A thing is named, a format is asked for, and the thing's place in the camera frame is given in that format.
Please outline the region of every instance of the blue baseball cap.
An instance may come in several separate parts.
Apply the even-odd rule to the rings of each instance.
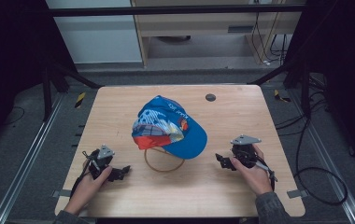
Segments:
[[[182,159],[192,159],[205,148],[205,130],[176,101],[158,95],[137,114],[132,137],[139,149],[162,147]]]

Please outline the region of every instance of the hand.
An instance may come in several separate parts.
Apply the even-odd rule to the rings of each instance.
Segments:
[[[264,155],[262,151],[256,145],[253,145],[253,147],[257,155],[264,160]],[[260,168],[257,165],[249,169],[236,158],[230,158],[230,161],[235,167],[235,169],[247,181],[249,187],[256,194],[256,196],[273,191],[273,189],[271,188],[271,183],[268,174],[264,169]]]
[[[91,174],[83,176],[76,188],[75,193],[70,198],[67,206],[64,208],[64,211],[78,216],[81,209],[90,202],[96,192],[102,187],[103,183],[110,175],[111,170],[111,166],[108,166],[96,179],[93,179]]]

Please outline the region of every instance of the wooden table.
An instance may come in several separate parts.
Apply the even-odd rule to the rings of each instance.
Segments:
[[[206,95],[216,95],[209,102]],[[156,95],[180,103],[207,133],[204,151],[186,160],[173,172],[160,173],[148,167],[144,151],[131,136],[137,113]],[[287,191],[297,189],[274,123],[260,87],[252,85],[121,86],[99,90],[93,103],[76,155],[64,183],[71,189],[85,161],[102,144],[116,152],[111,165],[131,165],[123,180],[106,183],[80,214],[84,217],[256,217],[255,195],[237,171],[221,169],[215,153],[233,156],[230,141],[245,134],[262,139],[258,144],[265,161],[276,172],[276,193],[293,217],[305,213],[300,198]],[[155,166],[172,166],[177,159],[149,152]],[[68,198],[60,197],[55,213]]]

